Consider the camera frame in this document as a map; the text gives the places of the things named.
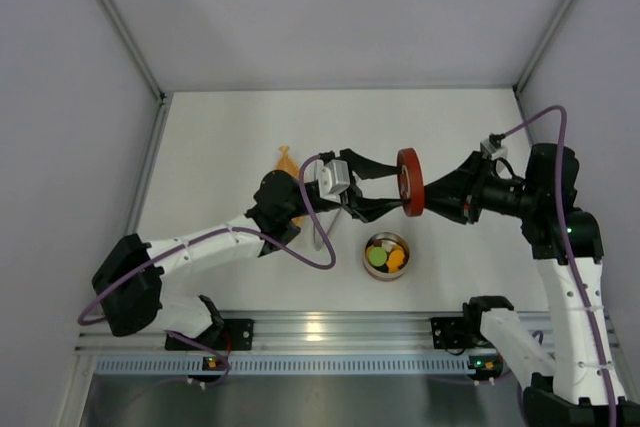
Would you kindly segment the red round lid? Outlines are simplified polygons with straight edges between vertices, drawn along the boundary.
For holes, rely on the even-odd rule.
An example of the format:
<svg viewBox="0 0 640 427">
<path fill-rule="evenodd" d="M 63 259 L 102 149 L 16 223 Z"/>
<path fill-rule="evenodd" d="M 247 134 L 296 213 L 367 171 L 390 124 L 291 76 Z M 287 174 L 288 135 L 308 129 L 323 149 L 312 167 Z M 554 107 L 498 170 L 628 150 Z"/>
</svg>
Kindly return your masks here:
<svg viewBox="0 0 640 427">
<path fill-rule="evenodd" d="M 397 153 L 397 184 L 404 213 L 408 217 L 421 216 L 425 207 L 425 193 L 421 164 L 413 148 Z"/>
</svg>

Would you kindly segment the green round food piece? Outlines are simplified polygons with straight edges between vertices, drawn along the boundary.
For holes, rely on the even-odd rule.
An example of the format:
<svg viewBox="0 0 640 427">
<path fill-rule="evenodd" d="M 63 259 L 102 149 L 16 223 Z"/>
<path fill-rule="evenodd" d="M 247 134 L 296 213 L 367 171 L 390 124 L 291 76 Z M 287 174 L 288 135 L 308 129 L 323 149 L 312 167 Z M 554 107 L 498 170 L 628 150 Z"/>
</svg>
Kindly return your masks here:
<svg viewBox="0 0 640 427">
<path fill-rule="evenodd" d="M 366 260 L 371 267 L 382 268 L 386 265 L 388 252 L 382 248 L 369 248 L 366 251 Z"/>
</svg>

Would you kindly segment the steel serving tongs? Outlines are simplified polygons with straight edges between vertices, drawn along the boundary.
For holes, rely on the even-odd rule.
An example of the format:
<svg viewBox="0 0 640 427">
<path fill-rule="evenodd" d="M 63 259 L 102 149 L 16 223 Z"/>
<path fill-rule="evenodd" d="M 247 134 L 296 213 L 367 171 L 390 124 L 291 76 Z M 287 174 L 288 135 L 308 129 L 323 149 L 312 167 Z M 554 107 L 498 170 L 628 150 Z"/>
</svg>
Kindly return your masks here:
<svg viewBox="0 0 640 427">
<path fill-rule="evenodd" d="M 327 238 L 330 238 L 332 233 L 335 231 L 337 224 L 343 217 L 343 213 L 344 211 L 342 209 L 339 209 L 317 215 L 320 226 L 325 232 L 325 236 Z M 312 225 L 312 227 L 312 245 L 315 251 L 320 251 L 324 248 L 325 241 L 318 228 L 315 225 Z"/>
</svg>

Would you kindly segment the orange food chunk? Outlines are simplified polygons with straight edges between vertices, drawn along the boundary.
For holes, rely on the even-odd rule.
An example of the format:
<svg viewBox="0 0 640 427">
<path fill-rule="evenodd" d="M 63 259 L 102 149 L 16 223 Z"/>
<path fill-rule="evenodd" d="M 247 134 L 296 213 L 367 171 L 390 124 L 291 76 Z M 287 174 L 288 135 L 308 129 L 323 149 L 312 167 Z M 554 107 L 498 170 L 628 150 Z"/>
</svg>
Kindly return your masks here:
<svg viewBox="0 0 640 427">
<path fill-rule="evenodd" d="M 392 250 L 386 261 L 386 266 L 389 273 L 396 273 L 403 268 L 405 264 L 405 252 L 402 249 Z"/>
</svg>

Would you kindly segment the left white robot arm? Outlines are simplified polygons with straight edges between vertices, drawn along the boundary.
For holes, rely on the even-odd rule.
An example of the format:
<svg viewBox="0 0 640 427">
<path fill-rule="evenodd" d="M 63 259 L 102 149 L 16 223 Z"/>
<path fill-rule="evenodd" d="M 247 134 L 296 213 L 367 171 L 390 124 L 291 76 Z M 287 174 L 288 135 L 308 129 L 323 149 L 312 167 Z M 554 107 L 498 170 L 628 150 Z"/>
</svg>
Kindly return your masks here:
<svg viewBox="0 0 640 427">
<path fill-rule="evenodd" d="M 406 199 L 368 199 L 357 183 L 400 177 L 398 165 L 367 159 L 351 149 L 327 152 L 307 159 L 303 168 L 322 164 L 319 177 L 307 182 L 304 170 L 291 174 L 268 172 L 254 195 L 254 206 L 244 214 L 200 232 L 160 241 L 138 234 L 123 236 L 112 248 L 91 285 L 96 305 L 115 337 L 126 337 L 155 327 L 169 335 L 201 338 L 221 329 L 213 301 L 191 294 L 183 283 L 226 263 L 285 252 L 302 263 L 329 270 L 336 252 L 329 246 L 326 263 L 313 261 L 289 248 L 301 229 L 296 219 L 319 222 L 324 212 L 343 210 L 363 223 L 372 222 L 406 204 Z"/>
</svg>

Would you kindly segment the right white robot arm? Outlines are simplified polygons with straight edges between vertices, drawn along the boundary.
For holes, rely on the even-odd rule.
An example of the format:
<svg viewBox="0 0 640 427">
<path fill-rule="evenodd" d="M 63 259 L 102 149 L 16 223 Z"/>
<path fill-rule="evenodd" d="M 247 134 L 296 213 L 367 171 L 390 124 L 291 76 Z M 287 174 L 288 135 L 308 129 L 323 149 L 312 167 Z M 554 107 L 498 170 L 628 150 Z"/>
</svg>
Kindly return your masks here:
<svg viewBox="0 0 640 427">
<path fill-rule="evenodd" d="M 548 302 L 553 352 L 544 351 L 502 296 L 473 297 L 463 315 L 471 336 L 493 346 L 516 377 L 527 424 L 636 426 L 639 405 L 626 394 L 607 337 L 599 225 L 574 204 L 578 172 L 574 151 L 551 143 L 534 145 L 524 175 L 510 179 L 475 151 L 425 186 L 425 207 L 463 225 L 484 211 L 521 222 Z"/>
</svg>

